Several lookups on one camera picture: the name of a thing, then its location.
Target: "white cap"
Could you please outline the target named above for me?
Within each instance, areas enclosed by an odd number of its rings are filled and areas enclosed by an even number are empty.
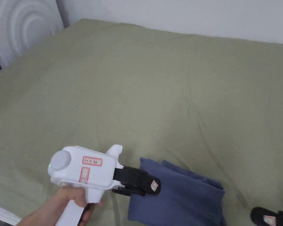
[[[70,164],[70,162],[71,154],[68,151],[58,151],[51,158],[50,164],[48,166],[49,175],[52,176],[55,171],[65,169]]]

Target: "gripper handle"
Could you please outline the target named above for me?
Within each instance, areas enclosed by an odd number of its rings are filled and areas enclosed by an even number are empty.
[[[55,226],[77,226],[84,208],[70,200]]]

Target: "sage green blanket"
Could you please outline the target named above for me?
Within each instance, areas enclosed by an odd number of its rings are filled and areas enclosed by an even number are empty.
[[[116,143],[123,165],[219,180],[228,225],[283,210],[283,45],[81,20],[0,72],[1,207],[23,217],[51,196],[64,146]],[[91,225],[139,225],[129,197],[103,202]]]

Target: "wrinkle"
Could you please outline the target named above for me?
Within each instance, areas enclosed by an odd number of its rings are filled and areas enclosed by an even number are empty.
[[[146,129],[151,134],[151,136],[155,138],[159,145],[162,146],[167,153],[169,153],[173,158],[175,158],[179,162],[182,168],[191,171],[190,167],[183,160],[181,160],[179,156],[169,150],[159,139],[157,139],[157,137],[148,128]]]
[[[110,192],[111,195],[111,200],[112,200],[112,206],[113,206],[113,213],[114,213],[114,222],[115,226],[121,226],[121,219],[120,219],[120,214],[119,214],[119,207],[117,205],[117,200],[115,193]]]
[[[250,209],[250,205],[247,203],[242,191],[238,188],[238,186],[235,184],[235,181],[233,180],[233,178],[231,177],[230,173],[226,170],[226,168],[222,165],[221,161],[217,158],[217,156],[215,154],[213,154],[212,148],[210,147],[210,145],[208,144],[204,133],[202,131],[201,125],[199,123],[199,121],[197,121],[197,125],[200,131],[200,137],[201,140],[204,143],[205,149],[208,151],[209,155],[211,156],[212,160],[214,161],[214,163],[216,164],[216,166],[219,168],[219,170],[221,171],[221,173],[226,177],[226,179],[228,180],[228,182],[230,183],[231,187],[234,189],[235,194],[237,196],[238,201],[240,202],[240,204],[242,205],[242,207],[244,209]]]

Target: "blue cloth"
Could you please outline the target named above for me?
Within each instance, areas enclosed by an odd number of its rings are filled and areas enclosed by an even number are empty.
[[[161,181],[158,195],[132,194],[128,219],[149,226],[225,226],[222,185],[167,161],[141,158],[140,169]]]

